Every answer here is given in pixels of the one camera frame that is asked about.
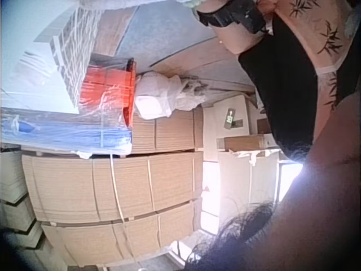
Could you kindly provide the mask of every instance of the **blue plastic wrap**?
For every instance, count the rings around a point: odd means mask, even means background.
[[[74,115],[2,109],[1,137],[6,143],[86,154],[128,155],[131,130],[121,115],[89,112]]]

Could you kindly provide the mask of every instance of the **bright window light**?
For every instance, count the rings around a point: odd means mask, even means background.
[[[281,202],[290,188],[293,180],[302,170],[302,164],[284,164],[281,166],[279,201]]]
[[[171,245],[170,245],[170,248],[171,250],[178,255],[178,247],[177,247],[177,242],[178,241],[174,241]]]
[[[192,253],[192,249],[181,241],[179,241],[179,250],[180,250],[180,257],[184,261],[187,260],[189,255]]]
[[[219,216],[220,195],[221,174],[219,171],[219,164],[204,162],[202,210],[215,216]]]
[[[217,234],[219,229],[219,218],[209,213],[202,212],[201,227],[209,233]]]

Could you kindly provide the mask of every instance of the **black strap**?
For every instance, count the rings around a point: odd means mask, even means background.
[[[255,34],[266,22],[253,0],[230,0],[219,10],[211,13],[197,11],[200,22],[205,26],[227,27],[231,23],[242,24]]]

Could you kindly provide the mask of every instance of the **stacked fiberboard sheet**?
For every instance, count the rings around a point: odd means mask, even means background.
[[[43,229],[68,265],[114,265],[152,254],[199,229],[200,200],[149,216],[103,225]]]
[[[202,163],[202,152],[113,162],[23,155],[37,219],[68,224],[136,217],[200,198]]]
[[[42,235],[25,184],[21,151],[1,153],[1,227],[5,237],[17,247],[35,248]]]
[[[203,148],[203,109],[175,110],[156,120],[133,118],[132,154]]]
[[[27,194],[24,181],[21,152],[9,151],[1,153],[1,201],[15,204]]]
[[[155,253],[200,225],[202,152],[83,160],[23,155],[34,212],[68,265]]]

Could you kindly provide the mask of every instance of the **dark hair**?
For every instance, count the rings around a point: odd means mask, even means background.
[[[242,252],[250,249],[248,242],[262,231],[274,211],[273,203],[264,203],[253,211],[229,221],[211,244],[197,245],[189,257],[184,271],[234,271],[247,270]]]

